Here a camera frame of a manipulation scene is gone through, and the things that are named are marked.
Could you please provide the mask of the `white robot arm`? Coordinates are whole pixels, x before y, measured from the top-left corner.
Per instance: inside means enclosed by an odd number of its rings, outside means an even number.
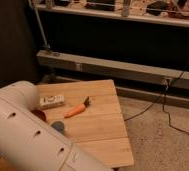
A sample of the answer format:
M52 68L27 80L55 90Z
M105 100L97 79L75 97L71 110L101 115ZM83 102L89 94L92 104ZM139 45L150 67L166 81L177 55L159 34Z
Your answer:
M28 81L0 88L0 156L20 171L112 171L36 117L38 104Z

